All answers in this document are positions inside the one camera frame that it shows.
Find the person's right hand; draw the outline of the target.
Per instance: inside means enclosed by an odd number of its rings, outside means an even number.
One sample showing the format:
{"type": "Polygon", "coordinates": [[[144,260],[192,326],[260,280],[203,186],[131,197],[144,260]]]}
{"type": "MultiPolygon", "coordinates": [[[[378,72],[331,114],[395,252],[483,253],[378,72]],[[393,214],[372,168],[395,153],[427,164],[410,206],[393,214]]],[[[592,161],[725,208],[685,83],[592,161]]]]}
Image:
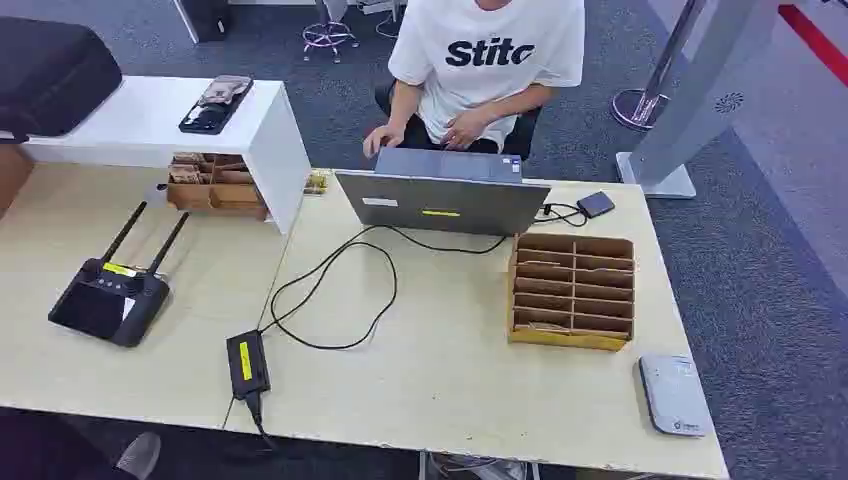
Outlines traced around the person's right hand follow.
{"type": "Polygon", "coordinates": [[[405,126],[387,123],[376,127],[363,140],[362,150],[366,158],[374,157],[381,148],[394,148],[403,143],[405,126]]]}

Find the person's left hand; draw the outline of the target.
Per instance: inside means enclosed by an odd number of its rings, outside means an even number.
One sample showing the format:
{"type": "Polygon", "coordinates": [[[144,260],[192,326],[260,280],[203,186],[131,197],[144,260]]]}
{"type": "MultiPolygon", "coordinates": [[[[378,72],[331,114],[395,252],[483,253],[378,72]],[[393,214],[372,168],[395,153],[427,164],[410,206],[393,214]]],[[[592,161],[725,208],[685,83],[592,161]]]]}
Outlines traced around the person's left hand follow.
{"type": "Polygon", "coordinates": [[[483,107],[464,111],[447,123],[441,144],[448,150],[467,150],[490,124],[490,116],[483,107]]]}

